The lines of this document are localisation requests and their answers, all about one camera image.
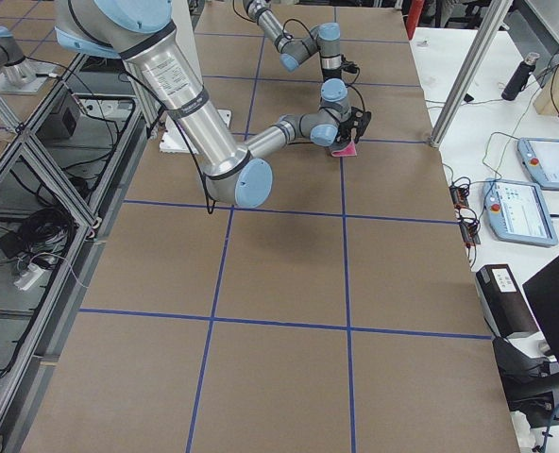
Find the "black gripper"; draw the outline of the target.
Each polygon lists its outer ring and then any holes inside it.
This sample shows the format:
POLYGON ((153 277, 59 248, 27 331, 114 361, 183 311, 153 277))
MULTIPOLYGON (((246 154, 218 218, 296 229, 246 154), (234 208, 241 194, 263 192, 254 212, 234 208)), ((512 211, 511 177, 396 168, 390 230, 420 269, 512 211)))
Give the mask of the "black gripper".
POLYGON ((348 117, 339 123, 336 143, 358 143, 364 135, 370 121, 370 111, 351 107, 348 117))

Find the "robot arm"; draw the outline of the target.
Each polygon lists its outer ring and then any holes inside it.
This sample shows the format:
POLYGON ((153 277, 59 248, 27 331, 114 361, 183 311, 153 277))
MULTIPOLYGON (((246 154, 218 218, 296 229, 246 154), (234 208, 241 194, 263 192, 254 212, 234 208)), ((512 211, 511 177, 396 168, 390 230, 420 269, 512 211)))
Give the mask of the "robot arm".
POLYGON ((353 154, 371 120, 370 111, 348 100, 342 73, 355 68, 340 51, 340 26, 335 22, 316 26, 298 40, 286 33, 268 2, 243 3, 248 18, 274 44, 287 71, 318 55, 324 83, 316 112, 284 115, 264 132, 239 143, 179 49, 170 2, 58 1, 55 6, 62 47, 136 67, 152 97, 195 146, 194 158, 204 161, 198 172, 205 195, 214 201, 258 207, 273 184, 266 156, 297 139, 353 154))
POLYGON ((279 53, 279 61, 288 72, 293 72, 305 61, 319 56, 323 80, 343 79, 343 72, 357 75, 359 67, 348 60, 341 50, 341 28, 330 22, 308 28, 291 18, 283 23, 270 8, 270 1, 243 1, 247 18, 253 21, 279 53), (304 37, 297 38, 287 30, 287 24, 297 22, 304 27, 304 37))

